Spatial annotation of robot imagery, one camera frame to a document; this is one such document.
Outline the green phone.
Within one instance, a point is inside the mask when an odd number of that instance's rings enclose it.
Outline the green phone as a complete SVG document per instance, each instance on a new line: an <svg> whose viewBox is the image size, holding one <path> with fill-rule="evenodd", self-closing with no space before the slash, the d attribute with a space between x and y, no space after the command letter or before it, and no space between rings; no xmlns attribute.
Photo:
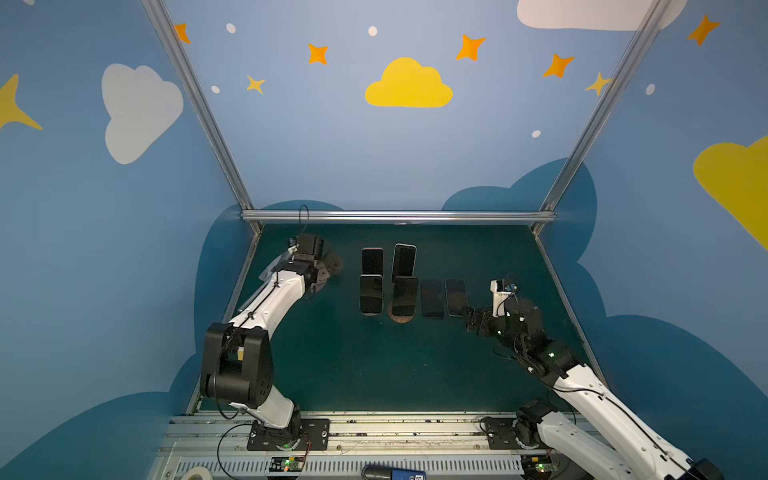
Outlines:
<svg viewBox="0 0 768 480"><path fill-rule="evenodd" d="M375 316L383 310L383 277L363 274L359 277L359 307L363 315Z"/></svg>

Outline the dark phone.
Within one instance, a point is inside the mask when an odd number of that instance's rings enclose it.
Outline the dark phone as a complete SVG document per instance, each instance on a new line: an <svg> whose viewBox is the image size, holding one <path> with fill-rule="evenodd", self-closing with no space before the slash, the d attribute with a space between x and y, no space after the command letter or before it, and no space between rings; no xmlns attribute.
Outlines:
<svg viewBox="0 0 768 480"><path fill-rule="evenodd" d="M400 277L394 282L393 312L396 315L415 315L419 281L415 277Z"/></svg>

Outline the wooden round phone stand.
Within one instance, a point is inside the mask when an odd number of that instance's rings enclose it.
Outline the wooden round phone stand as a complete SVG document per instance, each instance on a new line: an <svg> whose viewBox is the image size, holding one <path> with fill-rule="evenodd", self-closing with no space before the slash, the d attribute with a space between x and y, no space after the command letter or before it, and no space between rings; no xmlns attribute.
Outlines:
<svg viewBox="0 0 768 480"><path fill-rule="evenodd" d="M388 308L387 308L387 313L388 313L388 315L389 315L389 318L390 318L392 321L394 321L394 322L396 322L396 323L398 323L398 324L406 324L406 323L409 323L409 322L410 322L410 321L412 321L412 320L413 320L413 318L414 318L414 316L413 316L413 315L396 315L396 314L393 312L393 304L392 304L392 303L390 303L390 304L388 305Z"/></svg>

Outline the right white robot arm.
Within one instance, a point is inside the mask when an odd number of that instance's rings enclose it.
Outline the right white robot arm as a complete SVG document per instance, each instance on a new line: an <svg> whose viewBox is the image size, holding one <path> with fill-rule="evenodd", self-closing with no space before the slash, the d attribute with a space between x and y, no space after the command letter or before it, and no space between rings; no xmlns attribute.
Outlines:
<svg viewBox="0 0 768 480"><path fill-rule="evenodd" d="M544 399L504 420L485 417L481 429L490 447L552 449L595 479L721 479L707 459L694 460L632 412L579 361L571 349L546 335L537 307L507 300L495 309L462 310L469 332L511 350L513 360L565 401L600 434L599 439Z"/></svg>

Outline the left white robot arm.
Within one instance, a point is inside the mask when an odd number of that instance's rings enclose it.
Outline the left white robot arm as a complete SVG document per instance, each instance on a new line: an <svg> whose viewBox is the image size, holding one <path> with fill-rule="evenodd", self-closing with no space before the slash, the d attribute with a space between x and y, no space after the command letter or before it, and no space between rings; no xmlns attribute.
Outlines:
<svg viewBox="0 0 768 480"><path fill-rule="evenodd" d="M200 394L253 417L257 450L290 450L300 442L300 410L275 386L271 340L294 304L342 269L334 253L292 247L265 270L264 284L239 314L205 333Z"/></svg>

